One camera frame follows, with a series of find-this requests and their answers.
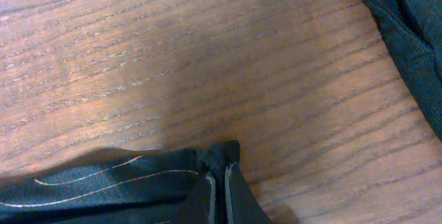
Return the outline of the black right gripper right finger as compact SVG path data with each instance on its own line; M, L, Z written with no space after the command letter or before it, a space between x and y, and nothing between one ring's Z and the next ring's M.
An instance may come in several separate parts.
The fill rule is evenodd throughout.
M227 166L224 187L228 224L272 224L253 196L237 162Z

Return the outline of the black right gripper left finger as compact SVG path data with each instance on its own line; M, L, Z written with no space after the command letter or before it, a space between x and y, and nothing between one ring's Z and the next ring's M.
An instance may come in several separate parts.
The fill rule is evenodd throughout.
M215 224L216 182L211 172L195 182L172 224Z

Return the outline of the plain black shirt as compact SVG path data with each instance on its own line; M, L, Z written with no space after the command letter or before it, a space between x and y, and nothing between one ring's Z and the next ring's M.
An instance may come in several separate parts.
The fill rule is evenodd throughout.
M362 0L410 93L441 136L441 0Z

